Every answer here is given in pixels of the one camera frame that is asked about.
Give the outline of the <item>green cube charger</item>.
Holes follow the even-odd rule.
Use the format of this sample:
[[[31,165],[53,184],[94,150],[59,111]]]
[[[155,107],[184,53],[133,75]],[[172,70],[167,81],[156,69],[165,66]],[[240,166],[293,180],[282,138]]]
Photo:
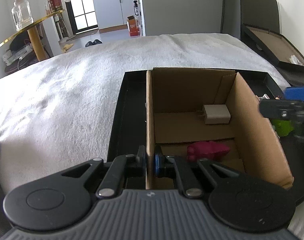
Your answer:
[[[286,137],[294,130],[294,127],[288,120],[270,119],[270,122],[279,137]]]

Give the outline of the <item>pink bear figurine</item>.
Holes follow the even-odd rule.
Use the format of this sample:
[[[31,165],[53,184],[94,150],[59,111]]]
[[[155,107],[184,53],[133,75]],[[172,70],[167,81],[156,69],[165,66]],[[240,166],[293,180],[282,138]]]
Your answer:
[[[199,159],[220,160],[230,152],[230,148],[215,141],[199,141],[187,147],[187,161]]]

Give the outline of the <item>white USB charger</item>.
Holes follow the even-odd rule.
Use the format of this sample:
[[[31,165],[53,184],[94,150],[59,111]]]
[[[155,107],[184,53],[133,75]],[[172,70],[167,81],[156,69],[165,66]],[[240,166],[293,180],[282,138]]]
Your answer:
[[[231,119],[226,105],[203,105],[196,113],[204,119],[206,125],[225,125]]]

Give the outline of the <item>brown cardboard box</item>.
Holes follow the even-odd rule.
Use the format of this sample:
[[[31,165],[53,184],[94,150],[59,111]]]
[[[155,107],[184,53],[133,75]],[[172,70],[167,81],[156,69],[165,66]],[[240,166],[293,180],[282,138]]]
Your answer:
[[[196,113],[203,105],[226,105],[229,124],[206,125]],[[149,189],[155,187],[155,147],[185,157],[198,141],[231,146],[224,158],[245,173],[292,187],[294,177],[270,121],[259,112],[259,101],[244,78],[233,70],[154,68],[146,74],[146,152]]]

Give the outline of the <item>white grey bunny block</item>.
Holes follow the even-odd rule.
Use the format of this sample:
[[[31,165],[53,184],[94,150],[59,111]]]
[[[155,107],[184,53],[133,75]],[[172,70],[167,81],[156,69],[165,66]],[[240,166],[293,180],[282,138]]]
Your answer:
[[[258,100],[259,101],[262,101],[262,100],[269,100],[270,98],[269,98],[269,96],[267,95],[267,94],[264,94],[263,96],[260,96],[260,97],[258,97]]]

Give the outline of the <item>black shallow tray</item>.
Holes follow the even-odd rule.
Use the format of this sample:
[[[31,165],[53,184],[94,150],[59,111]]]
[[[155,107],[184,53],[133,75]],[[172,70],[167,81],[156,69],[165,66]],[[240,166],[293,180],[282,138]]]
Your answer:
[[[282,95],[273,78],[266,72],[240,70],[239,73],[256,95]],[[137,153],[146,144],[146,70],[126,72],[121,83],[108,146],[108,161],[119,155]],[[304,144],[293,134],[280,139],[288,160],[294,184],[289,190],[296,204],[304,201]]]

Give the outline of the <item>white fluffy blanket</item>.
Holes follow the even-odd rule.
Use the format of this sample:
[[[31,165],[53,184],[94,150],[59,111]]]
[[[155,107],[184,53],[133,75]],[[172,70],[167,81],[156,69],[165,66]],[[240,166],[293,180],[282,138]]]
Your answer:
[[[187,161],[202,197],[170,178],[128,178],[98,199],[124,73],[251,70],[285,79],[226,34],[141,37],[72,51],[0,80],[0,222],[4,239],[304,239],[304,202],[220,160]],[[226,142],[215,141],[230,148]]]

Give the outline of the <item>black open storage bench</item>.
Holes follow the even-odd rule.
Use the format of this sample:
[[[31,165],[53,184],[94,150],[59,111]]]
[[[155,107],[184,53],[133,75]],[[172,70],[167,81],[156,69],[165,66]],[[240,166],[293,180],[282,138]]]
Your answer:
[[[241,40],[292,86],[304,86],[304,56],[280,32],[276,0],[240,0]]]

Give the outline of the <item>pair of dark slippers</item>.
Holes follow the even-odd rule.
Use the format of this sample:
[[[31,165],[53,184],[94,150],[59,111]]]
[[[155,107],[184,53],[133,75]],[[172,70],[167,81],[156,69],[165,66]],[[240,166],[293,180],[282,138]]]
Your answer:
[[[99,39],[95,39],[94,41],[88,41],[85,44],[85,47],[90,47],[90,46],[94,46],[94,45],[97,45],[97,44],[102,44],[102,42]]]

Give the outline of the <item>orange cardboard box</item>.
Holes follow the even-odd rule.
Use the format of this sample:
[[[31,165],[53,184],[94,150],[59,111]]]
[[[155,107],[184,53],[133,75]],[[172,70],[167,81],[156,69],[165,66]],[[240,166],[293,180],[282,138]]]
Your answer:
[[[126,23],[127,23],[128,32],[131,37],[140,35],[140,30],[137,20],[133,15],[127,17]]]

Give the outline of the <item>gold round side table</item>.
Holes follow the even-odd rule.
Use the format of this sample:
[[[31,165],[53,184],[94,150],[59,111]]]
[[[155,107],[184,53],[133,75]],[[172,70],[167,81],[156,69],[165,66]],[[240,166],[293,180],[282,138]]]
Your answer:
[[[38,25],[39,23],[42,23],[44,20],[54,17],[55,15],[60,14],[62,12],[64,12],[64,9],[56,11],[56,12],[52,12],[51,14],[44,16],[43,18],[40,18],[40,19],[36,20],[35,22],[27,25],[23,29],[17,31],[15,34],[11,35],[10,37],[6,38],[3,42],[1,42],[0,47],[2,47],[4,44],[8,43],[9,41],[13,40],[17,35],[27,31],[38,61],[40,62],[40,61],[46,60],[47,54],[45,53],[45,49],[42,45],[40,35],[38,34],[36,25]]]

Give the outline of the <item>white kitchen cabinet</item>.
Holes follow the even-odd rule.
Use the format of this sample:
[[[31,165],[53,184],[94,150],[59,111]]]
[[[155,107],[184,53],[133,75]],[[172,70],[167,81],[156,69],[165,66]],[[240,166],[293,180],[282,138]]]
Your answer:
[[[134,15],[135,0],[93,0],[99,30],[126,26],[127,17]]]

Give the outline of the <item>red tin box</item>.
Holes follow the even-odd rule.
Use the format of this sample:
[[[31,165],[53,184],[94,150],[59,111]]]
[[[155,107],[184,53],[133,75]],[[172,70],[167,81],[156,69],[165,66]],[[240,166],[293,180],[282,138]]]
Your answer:
[[[70,0],[46,0],[45,11],[47,15],[62,10],[63,2],[70,2]]]

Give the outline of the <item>clear glass jar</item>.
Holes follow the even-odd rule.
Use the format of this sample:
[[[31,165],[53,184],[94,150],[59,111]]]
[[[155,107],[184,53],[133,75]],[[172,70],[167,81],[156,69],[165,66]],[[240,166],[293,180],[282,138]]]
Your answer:
[[[20,31],[28,25],[34,23],[30,4],[27,0],[15,0],[11,12],[17,31]]]

